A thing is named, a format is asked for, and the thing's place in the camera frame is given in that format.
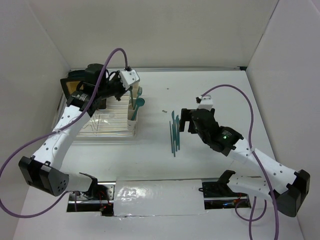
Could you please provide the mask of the teal plastic fork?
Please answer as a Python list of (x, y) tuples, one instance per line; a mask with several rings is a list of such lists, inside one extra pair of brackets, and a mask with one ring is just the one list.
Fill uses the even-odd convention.
[(130, 102), (131, 102), (131, 106), (133, 107), (133, 103), (134, 103), (134, 98), (133, 98), (133, 87), (130, 86), (130, 88), (128, 89), (129, 91), (129, 96), (130, 96)]
[(137, 90), (137, 96), (136, 96), (136, 100), (135, 100), (134, 109), (136, 108), (138, 99), (142, 95), (142, 93), (143, 93), (143, 88), (141, 86), (139, 86), (138, 90)]

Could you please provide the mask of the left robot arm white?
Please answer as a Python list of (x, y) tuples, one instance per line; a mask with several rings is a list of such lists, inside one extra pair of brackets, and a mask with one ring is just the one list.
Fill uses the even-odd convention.
[(98, 109), (105, 108), (103, 102), (110, 97), (120, 101), (139, 81), (137, 72), (129, 66), (109, 72), (99, 63), (62, 78), (66, 106), (60, 119), (41, 147), (18, 163), (26, 183), (55, 197), (65, 191), (81, 192), (88, 200), (97, 197), (98, 179), (83, 172), (62, 172), (63, 160), (84, 125)]

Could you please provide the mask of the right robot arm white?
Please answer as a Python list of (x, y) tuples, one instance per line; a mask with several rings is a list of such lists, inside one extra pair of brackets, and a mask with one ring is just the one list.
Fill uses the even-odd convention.
[(218, 154), (237, 161), (256, 173), (256, 177), (245, 176), (226, 169), (219, 177), (205, 177), (208, 187), (198, 190), (204, 194), (217, 189), (223, 196), (244, 193), (271, 202), (275, 212), (288, 217), (296, 217), (310, 190), (310, 174), (301, 169), (289, 168), (257, 148), (254, 148), (251, 134), (245, 138), (228, 126), (219, 125), (215, 119), (215, 109), (210, 95), (196, 99), (196, 109), (182, 108), (179, 120), (171, 132), (177, 137), (187, 130), (198, 135), (201, 141)]

